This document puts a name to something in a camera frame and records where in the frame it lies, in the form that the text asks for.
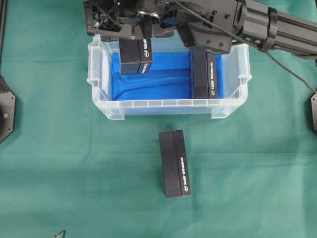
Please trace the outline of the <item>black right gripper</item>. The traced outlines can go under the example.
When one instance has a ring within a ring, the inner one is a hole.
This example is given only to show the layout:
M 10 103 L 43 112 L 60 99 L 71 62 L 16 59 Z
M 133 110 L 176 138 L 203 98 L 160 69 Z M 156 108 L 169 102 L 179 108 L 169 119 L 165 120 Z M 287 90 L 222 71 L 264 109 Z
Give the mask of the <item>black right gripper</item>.
M 83 3 L 87 34 L 99 35 L 102 41 L 136 40 L 136 8 L 142 8 L 161 16 L 160 24 L 155 25 L 155 38 L 173 37 L 175 27 L 164 22 L 168 4 L 165 0 L 88 0 Z

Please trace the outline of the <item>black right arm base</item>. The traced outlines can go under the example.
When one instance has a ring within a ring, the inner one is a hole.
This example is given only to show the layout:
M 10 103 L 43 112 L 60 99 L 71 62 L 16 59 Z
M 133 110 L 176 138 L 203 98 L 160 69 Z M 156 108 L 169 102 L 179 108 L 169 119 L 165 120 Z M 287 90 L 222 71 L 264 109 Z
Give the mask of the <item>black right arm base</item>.
M 311 97 L 311 109 L 312 109 L 313 131 L 314 131 L 314 134 L 317 134 L 317 94 L 313 94 Z

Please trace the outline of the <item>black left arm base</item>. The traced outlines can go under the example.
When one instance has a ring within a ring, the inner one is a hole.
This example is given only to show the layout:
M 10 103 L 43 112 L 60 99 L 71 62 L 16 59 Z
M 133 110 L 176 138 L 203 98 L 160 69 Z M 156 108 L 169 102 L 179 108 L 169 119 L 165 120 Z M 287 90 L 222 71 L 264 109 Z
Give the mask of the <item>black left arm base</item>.
M 15 120 L 16 96 L 0 76 L 0 142 L 2 143 L 13 131 Z

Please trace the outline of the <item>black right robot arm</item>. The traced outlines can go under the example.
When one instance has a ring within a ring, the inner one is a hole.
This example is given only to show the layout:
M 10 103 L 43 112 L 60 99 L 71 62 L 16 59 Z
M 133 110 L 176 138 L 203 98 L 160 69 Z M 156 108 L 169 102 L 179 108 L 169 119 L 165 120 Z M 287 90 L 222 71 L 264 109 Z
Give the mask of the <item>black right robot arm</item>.
M 168 38 L 184 46 L 227 54 L 247 42 L 260 51 L 282 50 L 317 58 L 317 25 L 254 0 L 88 0 L 87 33 L 106 42 Z

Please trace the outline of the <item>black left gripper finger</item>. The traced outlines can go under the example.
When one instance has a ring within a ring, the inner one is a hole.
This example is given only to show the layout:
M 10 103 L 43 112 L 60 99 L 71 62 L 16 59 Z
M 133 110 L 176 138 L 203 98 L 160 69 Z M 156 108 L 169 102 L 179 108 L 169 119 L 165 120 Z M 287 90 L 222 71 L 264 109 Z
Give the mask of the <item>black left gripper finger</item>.
M 62 230 L 59 233 L 52 236 L 52 238 L 65 238 L 66 230 Z

